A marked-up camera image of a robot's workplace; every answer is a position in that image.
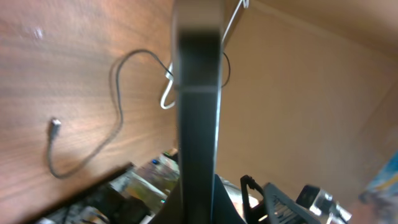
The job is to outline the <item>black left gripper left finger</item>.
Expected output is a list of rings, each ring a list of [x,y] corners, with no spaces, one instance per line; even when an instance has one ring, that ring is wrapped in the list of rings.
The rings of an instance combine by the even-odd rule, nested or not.
[[[177,182],[159,212],[149,224],[182,224],[183,208],[180,190],[180,181]]]

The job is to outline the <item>smartphone with blue screen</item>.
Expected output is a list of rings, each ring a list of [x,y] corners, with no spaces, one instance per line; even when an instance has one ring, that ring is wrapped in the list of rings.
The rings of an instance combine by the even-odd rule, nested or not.
[[[212,223],[224,3],[176,1],[172,62],[184,223]]]

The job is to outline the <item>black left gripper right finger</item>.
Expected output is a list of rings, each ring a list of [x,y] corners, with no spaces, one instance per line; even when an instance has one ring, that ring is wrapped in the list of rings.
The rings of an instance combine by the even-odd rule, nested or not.
[[[214,224],[245,224],[236,211],[220,177],[215,174],[213,196]]]

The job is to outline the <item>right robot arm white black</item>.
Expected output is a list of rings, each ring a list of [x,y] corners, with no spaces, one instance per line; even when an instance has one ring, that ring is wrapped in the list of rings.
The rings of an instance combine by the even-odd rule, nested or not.
[[[296,200],[291,199],[274,184],[261,187],[248,175],[241,177],[243,214],[247,223],[344,223],[352,214],[322,188],[305,185]],[[256,190],[263,199],[252,207],[248,190]]]

